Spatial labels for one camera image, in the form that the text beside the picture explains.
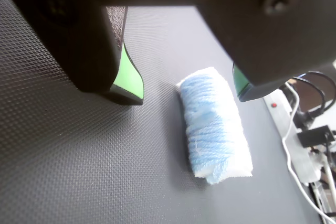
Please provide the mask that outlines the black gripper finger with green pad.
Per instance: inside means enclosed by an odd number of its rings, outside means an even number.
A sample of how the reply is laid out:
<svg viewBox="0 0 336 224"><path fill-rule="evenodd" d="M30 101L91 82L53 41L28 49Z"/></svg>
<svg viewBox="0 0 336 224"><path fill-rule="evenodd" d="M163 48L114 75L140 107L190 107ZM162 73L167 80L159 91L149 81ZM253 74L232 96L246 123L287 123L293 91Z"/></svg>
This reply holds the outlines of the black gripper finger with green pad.
<svg viewBox="0 0 336 224"><path fill-rule="evenodd" d="M335 60L335 0L195 0L241 77L240 101Z"/></svg>
<svg viewBox="0 0 336 224"><path fill-rule="evenodd" d="M113 26L100 0L12 1L78 90L142 105L143 79L123 40L126 7Z"/></svg>

